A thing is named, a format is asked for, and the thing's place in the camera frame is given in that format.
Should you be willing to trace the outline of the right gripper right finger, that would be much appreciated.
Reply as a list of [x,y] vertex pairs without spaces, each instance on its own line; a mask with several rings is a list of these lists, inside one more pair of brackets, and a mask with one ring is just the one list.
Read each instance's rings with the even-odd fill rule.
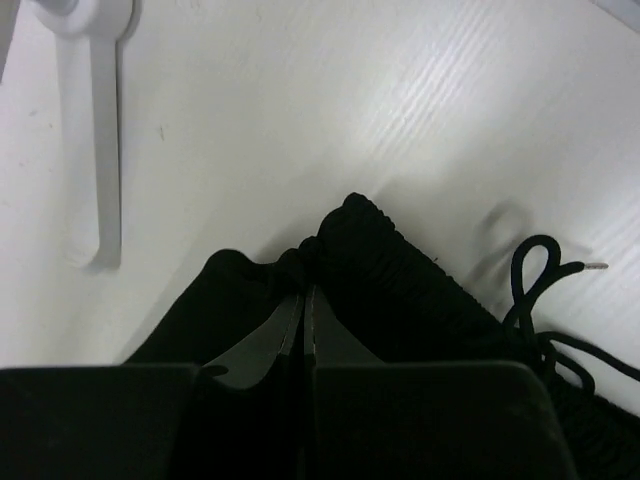
[[312,287],[304,307],[310,479],[574,479],[551,400],[505,361],[385,363]]

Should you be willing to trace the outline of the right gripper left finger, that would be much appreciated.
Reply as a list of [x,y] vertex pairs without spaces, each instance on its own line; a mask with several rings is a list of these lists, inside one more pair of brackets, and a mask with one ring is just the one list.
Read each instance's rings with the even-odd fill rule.
[[211,362],[5,369],[5,479],[292,479],[291,354],[304,302]]

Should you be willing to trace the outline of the black trousers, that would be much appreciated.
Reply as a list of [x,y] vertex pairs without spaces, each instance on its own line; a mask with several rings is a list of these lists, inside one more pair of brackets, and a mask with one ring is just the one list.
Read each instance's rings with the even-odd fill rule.
[[558,242],[523,240],[510,264],[513,304],[495,318],[408,242],[367,197],[352,193],[318,233],[267,264],[214,253],[131,355],[134,363],[205,364],[261,326],[289,295],[316,285],[338,320],[386,362],[511,360],[545,384],[583,479],[639,475],[639,420],[595,392],[593,376],[559,351],[567,345],[620,373],[638,370],[569,335],[535,329],[537,300],[585,264],[563,262]]

